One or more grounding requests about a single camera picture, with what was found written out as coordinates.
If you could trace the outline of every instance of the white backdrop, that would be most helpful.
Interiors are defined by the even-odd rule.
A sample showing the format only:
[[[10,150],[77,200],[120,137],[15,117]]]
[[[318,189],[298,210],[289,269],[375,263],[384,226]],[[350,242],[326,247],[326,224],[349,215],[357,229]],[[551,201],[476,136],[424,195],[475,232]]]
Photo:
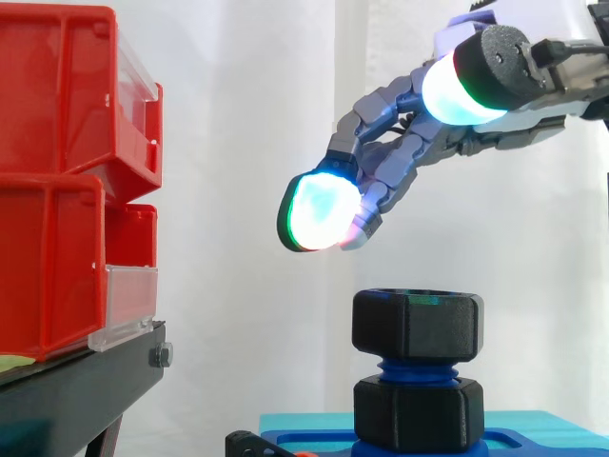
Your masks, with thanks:
[[[350,298],[372,287],[480,294],[485,348],[462,374],[487,407],[609,432],[603,126],[422,170],[355,253],[291,254],[275,235],[288,180],[317,164],[332,123],[429,57],[466,1],[106,3],[165,87],[165,183],[146,200],[176,352],[126,414],[119,457],[219,456],[261,413],[350,410],[377,370],[350,346]]]

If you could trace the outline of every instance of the black cylindrical cap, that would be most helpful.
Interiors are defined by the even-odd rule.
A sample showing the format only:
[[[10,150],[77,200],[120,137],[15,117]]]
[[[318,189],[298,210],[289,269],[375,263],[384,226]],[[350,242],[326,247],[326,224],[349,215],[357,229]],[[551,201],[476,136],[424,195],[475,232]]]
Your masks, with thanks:
[[[455,71],[463,87],[490,109],[518,109],[546,93],[531,77],[521,45],[520,30],[490,26],[455,49]]]

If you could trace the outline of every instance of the teal platform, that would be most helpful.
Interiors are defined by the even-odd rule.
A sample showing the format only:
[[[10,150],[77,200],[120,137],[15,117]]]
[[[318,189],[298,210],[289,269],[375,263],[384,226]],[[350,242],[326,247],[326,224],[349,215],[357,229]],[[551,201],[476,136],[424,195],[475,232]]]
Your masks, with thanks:
[[[535,443],[558,448],[600,448],[609,450],[609,439],[542,411],[496,411],[485,414],[487,428],[509,428]],[[260,432],[271,430],[352,430],[352,413],[268,414],[261,417]],[[351,447],[352,442],[286,443],[290,452],[333,452]],[[502,444],[487,442],[489,448]]]

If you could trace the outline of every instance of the red plastic drawer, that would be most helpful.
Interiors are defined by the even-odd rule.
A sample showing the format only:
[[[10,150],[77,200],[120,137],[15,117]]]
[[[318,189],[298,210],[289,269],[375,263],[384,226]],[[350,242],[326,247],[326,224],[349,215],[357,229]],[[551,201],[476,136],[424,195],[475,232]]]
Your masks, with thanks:
[[[0,3],[0,172],[87,173],[109,201],[161,186],[162,98],[104,7]]]
[[[138,320],[156,308],[156,210],[104,202],[94,176],[0,174],[0,355],[45,360],[96,330],[147,331]],[[107,334],[100,350],[118,341]]]

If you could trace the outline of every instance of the glowing fingertip sensor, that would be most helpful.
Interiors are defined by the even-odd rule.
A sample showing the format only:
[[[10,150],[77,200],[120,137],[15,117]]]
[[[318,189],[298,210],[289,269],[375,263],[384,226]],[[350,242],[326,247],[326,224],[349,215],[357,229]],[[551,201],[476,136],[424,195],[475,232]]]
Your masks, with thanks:
[[[362,196],[348,179],[313,171],[292,180],[277,219],[284,246],[296,252],[330,248],[346,236]]]
[[[479,126],[507,113],[487,108],[467,93],[455,70],[454,51],[429,69],[422,83],[422,99],[432,116],[450,126]]]

